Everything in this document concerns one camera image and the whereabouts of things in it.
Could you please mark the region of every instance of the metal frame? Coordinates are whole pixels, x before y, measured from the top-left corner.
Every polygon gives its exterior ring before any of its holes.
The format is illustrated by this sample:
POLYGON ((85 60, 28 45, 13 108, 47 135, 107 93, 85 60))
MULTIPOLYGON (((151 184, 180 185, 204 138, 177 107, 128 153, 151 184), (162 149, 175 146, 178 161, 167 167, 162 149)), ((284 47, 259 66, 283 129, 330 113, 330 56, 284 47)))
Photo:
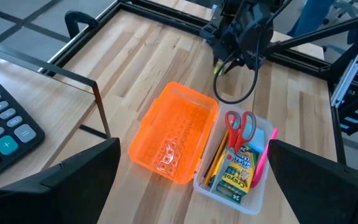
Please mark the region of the metal frame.
POLYGON ((84 124, 82 124, 79 128, 84 130, 84 131, 86 131, 86 132, 94 134, 94 135, 96 135, 98 137, 104 138, 104 139, 108 139, 108 138, 111 137, 109 125, 108 125, 107 118, 106 118, 106 113, 104 112, 102 97, 100 95, 98 84, 94 80, 91 80, 91 79, 83 77, 83 76, 81 76, 79 74, 70 72, 70 71, 65 70, 63 68, 60 68, 60 67, 58 67, 56 65, 52 65, 50 63, 41 61, 41 60, 39 60, 37 58, 34 58, 34 57, 29 56, 29 55, 23 54, 23 53, 18 52, 16 50, 4 47, 2 45, 0 45, 0 52, 3 53, 3 54, 0 55, 0 58, 2 58, 4 60, 12 62, 11 58, 7 57, 7 55, 10 55, 10 56, 13 56, 14 58, 18 58, 21 61, 28 62, 28 63, 30 63, 32 65, 36 65, 36 66, 45 68, 45 69, 50 70, 50 71, 52 71, 54 73, 63 75, 64 77, 67 77, 67 78, 72 79, 74 81, 80 82, 80 83, 82 83, 84 85, 90 86, 92 88, 92 91, 93 91, 96 106, 98 107, 99 114, 100 114, 100 117, 101 117, 101 120, 102 120, 102 123, 103 123, 103 128, 104 128, 105 133, 102 133, 101 131, 95 130, 95 129, 93 129, 93 128, 89 127, 89 126, 86 126, 84 124))
MULTIPOLYGON (((62 73, 61 70, 57 70, 57 67, 63 67, 120 10, 137 14, 197 36, 199 36, 200 29, 209 22, 205 19, 151 1, 132 0, 131 2, 126 0, 117 0, 113 2, 104 12, 102 12, 95 19, 95 21, 89 20, 89 17, 81 18, 81 14, 76 14, 75 17, 71 16, 71 19, 70 16, 66 16, 65 22, 68 25, 68 30, 70 31, 70 37, 72 40, 48 61, 50 64, 56 65, 53 69, 49 66, 45 66, 44 64, 40 65, 44 68, 41 73, 49 76, 53 76, 56 72, 62 73), (79 32, 77 23, 84 21, 86 21, 89 26, 82 30, 82 32, 79 32)), ((295 39, 272 43, 267 48, 265 53, 268 54, 265 54, 265 56, 267 60, 271 62, 279 63, 286 67, 290 67, 314 77, 326 80, 329 97, 331 97, 334 91, 334 85, 339 80, 340 75, 343 74, 343 71, 350 60, 358 54, 358 43, 355 43, 346 53, 344 53, 342 57, 337 60, 336 63, 333 64, 288 48, 344 32, 355 27, 358 27, 358 18, 325 30, 303 35, 295 39)), ((356 93, 358 96, 358 74, 350 84, 349 89, 350 93, 356 93)), ((346 164, 338 110, 331 107, 331 115, 333 120, 337 161, 341 164, 346 164)))

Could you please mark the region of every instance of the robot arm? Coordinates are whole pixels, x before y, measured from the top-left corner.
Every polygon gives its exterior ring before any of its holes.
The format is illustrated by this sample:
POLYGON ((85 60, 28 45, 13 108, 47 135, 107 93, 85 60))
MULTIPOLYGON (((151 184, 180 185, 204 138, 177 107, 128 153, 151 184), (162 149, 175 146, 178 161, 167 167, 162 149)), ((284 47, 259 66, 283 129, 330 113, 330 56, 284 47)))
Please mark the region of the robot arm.
POLYGON ((221 59, 232 61, 225 73, 244 65, 257 70, 256 48, 263 52, 273 36, 273 25, 267 24, 271 10, 272 4, 252 1, 225 0, 218 6, 211 21, 200 31, 213 49, 214 65, 221 59))

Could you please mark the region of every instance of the orange plastic box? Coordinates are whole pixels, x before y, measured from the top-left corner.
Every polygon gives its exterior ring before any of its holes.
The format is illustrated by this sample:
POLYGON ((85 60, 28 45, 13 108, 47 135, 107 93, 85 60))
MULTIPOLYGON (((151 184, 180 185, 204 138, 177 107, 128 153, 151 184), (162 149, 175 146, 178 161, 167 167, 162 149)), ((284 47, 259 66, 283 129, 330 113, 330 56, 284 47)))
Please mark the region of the orange plastic box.
POLYGON ((212 98, 170 82, 140 122, 129 157, 174 182, 188 183, 217 111, 212 98))

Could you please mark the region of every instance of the metal rod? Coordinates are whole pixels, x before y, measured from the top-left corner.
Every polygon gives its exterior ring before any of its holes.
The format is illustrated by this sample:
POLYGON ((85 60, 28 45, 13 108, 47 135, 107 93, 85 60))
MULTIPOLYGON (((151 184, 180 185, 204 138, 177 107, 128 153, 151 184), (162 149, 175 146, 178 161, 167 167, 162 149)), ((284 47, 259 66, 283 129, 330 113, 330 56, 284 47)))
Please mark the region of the metal rod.
MULTIPOLYGON (((98 106, 99 113, 100 113, 102 123, 103 123, 103 127, 106 130, 106 135, 107 135, 108 138, 111 137, 108 122, 107 122, 107 118, 106 118, 106 114, 105 114, 104 108, 103 108, 102 98, 101 98, 99 88, 98 88, 98 84, 94 80, 91 80, 91 79, 89 79, 87 77, 83 77, 83 76, 81 76, 79 74, 76 74, 76 73, 73 73, 71 71, 65 70, 64 68, 60 68, 60 67, 58 67, 56 65, 49 64, 48 62, 44 62, 42 60, 39 60, 39 59, 34 58, 34 57, 31 57, 29 55, 23 54, 22 52, 18 52, 16 50, 10 49, 8 47, 4 47, 1 44, 0 44, 0 52, 5 53, 6 55, 13 56, 14 58, 17 58, 17 59, 22 60, 24 62, 31 63, 32 65, 43 67, 43 68, 45 68, 47 70, 50 70, 50 71, 55 72, 57 74, 63 75, 64 77, 70 78, 72 80, 75 80, 75 81, 80 82, 82 84, 85 84, 87 86, 90 86, 92 88, 92 90, 93 90, 93 94, 94 94, 94 97, 95 97, 95 102, 96 102, 96 105, 98 106)), ((1 57, 1 58, 7 60, 8 62, 11 62, 10 61, 11 58, 8 58, 8 57, 1 57)))
POLYGON ((314 58, 314 57, 310 57, 308 55, 305 55, 303 53, 294 51, 294 50, 284 50, 281 52, 274 52, 271 54, 266 55, 266 59, 301 71, 301 72, 305 72, 309 75, 312 75, 316 78, 320 78, 323 79, 325 81, 328 80, 326 74, 327 73, 322 73, 320 72, 320 68, 324 67, 324 66, 329 66, 330 64, 327 62, 324 62, 318 58, 314 58))
POLYGON ((191 14, 179 11, 177 9, 173 9, 168 6, 164 6, 162 4, 152 2, 152 1, 144 1, 144 0, 137 0, 134 4, 135 6, 142 6, 147 9, 151 10, 158 10, 159 13, 165 14, 170 17, 174 17, 176 19, 179 19, 181 21, 185 21, 187 23, 193 24, 195 26, 203 27, 208 24, 208 20, 202 19, 200 17, 193 16, 191 14))
POLYGON ((168 16, 166 14, 159 13, 157 11, 153 11, 151 9, 147 9, 142 6, 136 6, 134 4, 128 4, 126 2, 121 3, 122 9, 134 14, 137 14, 139 16, 160 22, 162 24, 172 26, 174 28, 180 29, 182 31, 188 32, 193 35, 199 35, 200 26, 190 24, 187 21, 183 21, 180 19, 177 19, 176 17, 168 16))
POLYGON ((100 95, 99 87, 96 82, 95 82, 95 85, 92 86, 92 90, 93 90, 94 98, 96 100, 96 106, 98 106, 100 118, 103 123, 104 131, 106 132, 107 138, 111 138, 109 123, 107 122, 107 117, 106 117, 106 113, 104 112, 102 97, 100 95))
POLYGON ((342 22, 332 27, 327 27, 325 29, 317 30, 315 32, 301 35, 283 42, 272 43, 271 46, 267 47, 265 52, 275 52, 283 49, 290 49, 292 47, 299 46, 301 44, 306 44, 315 40, 319 40, 325 37, 329 37, 341 32, 345 32, 351 29, 358 28, 358 18, 350 19, 346 22, 342 22))
MULTIPOLYGON (((328 85, 328 97, 331 97, 334 89, 334 85, 332 83, 327 83, 327 85, 328 85)), ((343 146, 343 140, 342 140, 341 122, 339 119, 338 109, 335 107, 331 107, 331 118, 333 121, 336 160, 337 163, 346 165, 345 148, 343 146)))
POLYGON ((91 127, 89 127, 87 125, 81 124, 79 128, 81 130, 86 131, 87 133, 93 134, 93 135, 95 135, 97 137, 101 137, 103 139, 108 139, 106 134, 104 134, 103 132, 98 131, 98 130, 96 130, 94 128, 91 128, 91 127))

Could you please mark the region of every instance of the pink highlighter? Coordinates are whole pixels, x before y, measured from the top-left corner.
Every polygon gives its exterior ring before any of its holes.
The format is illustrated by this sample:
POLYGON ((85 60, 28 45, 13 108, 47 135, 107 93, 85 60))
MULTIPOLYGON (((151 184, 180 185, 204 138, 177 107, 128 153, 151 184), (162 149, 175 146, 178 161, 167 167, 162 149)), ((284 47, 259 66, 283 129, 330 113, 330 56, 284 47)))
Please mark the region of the pink highlighter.
MULTIPOLYGON (((269 141, 276 138, 277 132, 278 132, 277 128, 273 129, 273 133, 270 136, 269 141)), ((262 156, 260 157, 258 164, 256 165, 256 170, 255 170, 254 177, 252 178, 251 187, 255 187, 259 183, 260 178, 262 177, 268 149, 269 149, 269 144, 266 145, 265 150, 263 151, 262 156)))

